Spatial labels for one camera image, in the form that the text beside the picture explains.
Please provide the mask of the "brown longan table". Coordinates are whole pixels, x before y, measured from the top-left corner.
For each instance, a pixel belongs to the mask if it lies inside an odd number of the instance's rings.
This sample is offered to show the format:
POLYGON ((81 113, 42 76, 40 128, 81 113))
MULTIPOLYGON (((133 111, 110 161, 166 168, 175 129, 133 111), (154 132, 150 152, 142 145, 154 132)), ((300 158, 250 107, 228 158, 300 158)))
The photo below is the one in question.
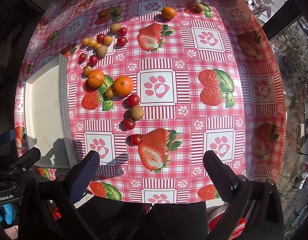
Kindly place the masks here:
POLYGON ((142 119, 144 116, 144 110, 142 109, 142 107, 140 106, 133 106, 132 108, 130 108, 129 110, 129 117, 134 120, 134 121, 138 121, 140 119, 142 119))

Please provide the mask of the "large orange tangerine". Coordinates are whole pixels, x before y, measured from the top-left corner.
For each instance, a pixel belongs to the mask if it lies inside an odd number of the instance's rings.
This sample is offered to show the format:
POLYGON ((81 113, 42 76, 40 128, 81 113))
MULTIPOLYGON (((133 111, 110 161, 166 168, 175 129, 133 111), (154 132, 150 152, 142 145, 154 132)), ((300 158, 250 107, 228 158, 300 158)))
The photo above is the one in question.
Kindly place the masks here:
POLYGON ((113 83, 114 93, 118 96, 126 97, 134 89, 134 82, 129 76, 119 76, 113 83))

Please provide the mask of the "yellow cherry tomato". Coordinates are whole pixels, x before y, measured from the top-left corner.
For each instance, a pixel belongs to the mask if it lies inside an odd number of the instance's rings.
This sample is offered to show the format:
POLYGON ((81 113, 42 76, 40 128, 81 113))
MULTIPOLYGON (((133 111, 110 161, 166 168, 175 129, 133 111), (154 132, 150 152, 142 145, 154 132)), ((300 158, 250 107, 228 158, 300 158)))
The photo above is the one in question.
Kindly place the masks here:
POLYGON ((86 65, 84 68, 83 68, 83 74, 85 75, 85 76, 88 76, 91 72, 92 72, 92 67, 91 66, 89 66, 89 65, 86 65))
POLYGON ((94 49, 97 50, 100 46, 102 46, 102 44, 97 43, 97 44, 94 45, 94 49))
POLYGON ((113 37, 112 36, 105 36, 103 39, 103 44, 106 46, 111 45, 113 42, 113 37))
POLYGON ((90 42, 89 37, 83 38, 83 40, 81 41, 83 46, 89 46, 89 42, 90 42))
POLYGON ((94 48, 97 45, 97 40, 96 39, 91 39, 89 41, 89 47, 94 48))

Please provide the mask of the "brown longan cluster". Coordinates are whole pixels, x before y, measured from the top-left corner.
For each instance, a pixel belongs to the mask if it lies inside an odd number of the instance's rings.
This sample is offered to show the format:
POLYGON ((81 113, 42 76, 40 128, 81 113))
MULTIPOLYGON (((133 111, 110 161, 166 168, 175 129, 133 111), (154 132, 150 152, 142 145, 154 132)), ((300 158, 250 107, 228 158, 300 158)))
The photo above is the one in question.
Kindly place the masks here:
POLYGON ((118 24, 118 23, 114 23, 110 26, 110 32, 112 34, 116 34, 119 32, 119 30, 121 29, 121 24, 118 24))
POLYGON ((100 45, 97 48, 96 52, 97 52, 98 57, 104 58, 108 52, 108 48, 105 45, 100 45))

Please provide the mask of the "white rectangular tray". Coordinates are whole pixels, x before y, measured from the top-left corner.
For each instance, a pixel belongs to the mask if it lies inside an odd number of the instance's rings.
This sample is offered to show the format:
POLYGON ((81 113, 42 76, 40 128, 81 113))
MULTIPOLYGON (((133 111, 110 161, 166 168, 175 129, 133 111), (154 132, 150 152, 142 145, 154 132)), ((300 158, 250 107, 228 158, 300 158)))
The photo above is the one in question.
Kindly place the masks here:
POLYGON ((40 150, 38 167, 70 169, 78 163, 68 111, 67 62, 62 54, 25 82, 25 131, 29 148, 40 150))

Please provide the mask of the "pink strawberry patterned tablecloth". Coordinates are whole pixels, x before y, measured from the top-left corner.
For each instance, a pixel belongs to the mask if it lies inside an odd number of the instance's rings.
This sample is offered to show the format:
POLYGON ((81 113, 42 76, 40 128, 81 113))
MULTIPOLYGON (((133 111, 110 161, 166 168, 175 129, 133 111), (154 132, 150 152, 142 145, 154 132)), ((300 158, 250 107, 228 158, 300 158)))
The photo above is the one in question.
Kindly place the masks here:
POLYGON ((89 191, 125 202, 190 203, 217 197, 203 168, 213 150, 236 174, 278 181, 283 162, 286 114, 281 75, 261 25, 244 0, 203 0, 206 11, 168 0, 66 0, 45 11, 30 39, 15 97, 15 126, 26 152, 26 80, 62 54, 68 59, 68 111, 77 157, 90 150, 100 162, 89 191), (123 13, 114 16, 116 7, 123 13), (177 16, 164 19, 172 7, 177 16), (110 26, 127 29, 125 46, 110 26), (94 48, 83 38, 112 36, 104 58, 92 66, 94 48), (81 53, 87 55, 79 62, 81 53), (101 87, 88 84, 83 68, 104 73, 101 87), (133 91, 110 99, 105 91, 119 76, 133 91), (135 127, 123 121, 131 94, 144 110, 135 127), (134 146, 130 138, 142 135, 134 146))

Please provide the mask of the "red cherry tomato cluster centre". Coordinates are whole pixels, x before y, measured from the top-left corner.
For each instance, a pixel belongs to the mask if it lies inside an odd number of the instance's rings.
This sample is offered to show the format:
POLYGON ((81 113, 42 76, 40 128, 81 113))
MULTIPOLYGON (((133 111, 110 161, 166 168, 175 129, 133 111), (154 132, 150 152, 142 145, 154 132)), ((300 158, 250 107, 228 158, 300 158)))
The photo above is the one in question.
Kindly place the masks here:
POLYGON ((104 42, 104 38, 105 38, 104 34, 98 34, 96 40, 98 43, 102 44, 104 42))

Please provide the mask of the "red cherry tomato cluster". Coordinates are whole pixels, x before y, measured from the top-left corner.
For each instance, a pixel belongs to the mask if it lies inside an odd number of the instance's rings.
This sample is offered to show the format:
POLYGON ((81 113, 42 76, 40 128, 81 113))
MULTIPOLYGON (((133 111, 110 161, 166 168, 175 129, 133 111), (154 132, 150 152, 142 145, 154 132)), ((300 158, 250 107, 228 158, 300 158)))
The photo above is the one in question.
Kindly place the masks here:
POLYGON ((98 43, 102 44, 104 42, 104 38, 105 38, 104 34, 98 34, 96 40, 98 43))
POLYGON ((127 44, 127 39, 125 37, 119 37, 117 39, 118 46, 125 46, 127 44))

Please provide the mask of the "red cherry tomato right cluster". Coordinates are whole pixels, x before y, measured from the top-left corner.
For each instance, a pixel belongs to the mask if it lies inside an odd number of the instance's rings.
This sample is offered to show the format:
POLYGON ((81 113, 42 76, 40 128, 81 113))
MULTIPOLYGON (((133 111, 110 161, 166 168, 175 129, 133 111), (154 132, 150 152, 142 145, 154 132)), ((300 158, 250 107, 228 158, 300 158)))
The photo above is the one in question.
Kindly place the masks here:
POLYGON ((127 39, 125 37, 119 37, 117 39, 118 46, 125 46, 127 44, 127 39))

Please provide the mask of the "brown longan on leaf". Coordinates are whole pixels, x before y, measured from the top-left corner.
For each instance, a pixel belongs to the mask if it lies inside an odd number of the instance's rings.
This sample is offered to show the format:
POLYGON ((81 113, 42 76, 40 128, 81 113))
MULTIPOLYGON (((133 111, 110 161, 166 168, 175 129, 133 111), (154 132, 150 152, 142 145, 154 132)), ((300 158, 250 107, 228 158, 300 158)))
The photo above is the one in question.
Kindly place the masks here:
POLYGON ((123 8, 122 7, 116 7, 113 11, 114 16, 120 16, 123 13, 123 8))

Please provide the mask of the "brown longan near bowl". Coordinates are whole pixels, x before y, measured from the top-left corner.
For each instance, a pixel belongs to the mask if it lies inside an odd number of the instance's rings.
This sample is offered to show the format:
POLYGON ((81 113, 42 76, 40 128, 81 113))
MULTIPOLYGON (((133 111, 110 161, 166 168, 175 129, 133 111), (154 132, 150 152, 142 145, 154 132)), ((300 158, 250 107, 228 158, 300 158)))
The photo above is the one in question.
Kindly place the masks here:
POLYGON ((204 4, 201 4, 201 3, 198 3, 196 6, 195 6, 195 11, 197 13, 202 13, 206 10, 206 7, 204 4))

